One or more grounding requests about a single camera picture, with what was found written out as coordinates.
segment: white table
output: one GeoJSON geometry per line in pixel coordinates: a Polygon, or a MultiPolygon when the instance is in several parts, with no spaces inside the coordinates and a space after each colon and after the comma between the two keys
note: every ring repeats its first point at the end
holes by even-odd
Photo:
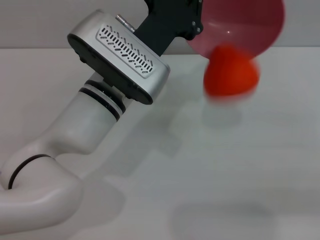
{"type": "MultiPolygon", "coordinates": [[[[170,79],[134,103],[90,156],[59,161],[85,184],[59,226],[1,240],[319,240],[320,48],[271,48],[255,95],[203,97],[207,60],[163,57],[170,79]]],[[[69,49],[0,50],[0,159],[43,131],[93,71],[69,49]]]]}

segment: black gripper mount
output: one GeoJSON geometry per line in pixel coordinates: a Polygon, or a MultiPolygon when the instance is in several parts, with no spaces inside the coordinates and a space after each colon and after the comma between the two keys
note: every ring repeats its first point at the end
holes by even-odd
{"type": "Polygon", "coordinates": [[[159,56],[176,37],[190,41],[204,29],[201,23],[204,0],[144,1],[149,14],[134,35],[159,56]]]}

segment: orange ball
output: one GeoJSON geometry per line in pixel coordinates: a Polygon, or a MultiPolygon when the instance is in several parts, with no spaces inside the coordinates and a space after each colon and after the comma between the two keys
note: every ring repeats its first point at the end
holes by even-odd
{"type": "Polygon", "coordinates": [[[254,91],[260,73],[252,58],[232,45],[216,47],[204,74],[205,92],[210,97],[233,97],[254,91]]]}

